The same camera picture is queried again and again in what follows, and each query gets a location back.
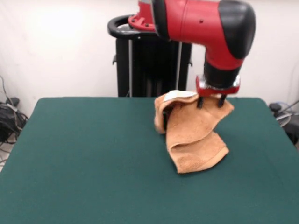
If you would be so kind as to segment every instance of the towel tag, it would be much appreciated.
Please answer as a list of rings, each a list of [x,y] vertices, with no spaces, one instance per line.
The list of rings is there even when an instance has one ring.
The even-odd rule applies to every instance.
[[[172,90],[165,95],[163,101],[165,102],[165,101],[168,101],[168,100],[171,100],[174,98],[178,98],[178,97],[182,97],[182,98],[193,97],[195,95],[197,95],[196,92]]]

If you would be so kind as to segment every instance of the table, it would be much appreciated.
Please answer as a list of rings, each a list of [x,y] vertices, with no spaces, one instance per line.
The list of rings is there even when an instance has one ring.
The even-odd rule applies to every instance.
[[[10,224],[298,224],[299,155],[257,98],[230,98],[230,153],[179,175],[153,98],[41,99],[0,173]]]

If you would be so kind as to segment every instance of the towel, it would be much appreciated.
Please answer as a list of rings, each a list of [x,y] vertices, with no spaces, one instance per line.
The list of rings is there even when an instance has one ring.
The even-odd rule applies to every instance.
[[[180,174],[209,169],[229,153],[213,129],[234,107],[225,100],[218,108],[217,97],[206,97],[198,109],[197,99],[195,92],[170,91],[155,100],[156,130],[166,133],[168,153]]]

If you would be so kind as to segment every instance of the brown towel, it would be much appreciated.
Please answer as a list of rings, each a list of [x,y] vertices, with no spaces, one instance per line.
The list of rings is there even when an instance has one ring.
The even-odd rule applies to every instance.
[[[178,173],[213,167],[229,152],[213,129],[234,107],[225,101],[223,107],[218,108],[218,98],[208,97],[203,107],[198,109],[197,94],[187,97],[184,94],[171,94],[174,98],[169,97],[170,94],[155,100],[155,127],[159,133],[166,132],[166,147]],[[163,111],[169,112],[166,131]]]

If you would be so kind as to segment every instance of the red robot arm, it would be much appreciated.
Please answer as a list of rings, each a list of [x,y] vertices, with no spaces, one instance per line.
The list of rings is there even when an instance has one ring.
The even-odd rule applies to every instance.
[[[256,29],[255,13],[248,3],[152,0],[152,11],[161,38],[206,47],[204,80],[196,80],[201,97],[220,93],[218,106],[222,106],[227,94],[238,92],[238,73]]]

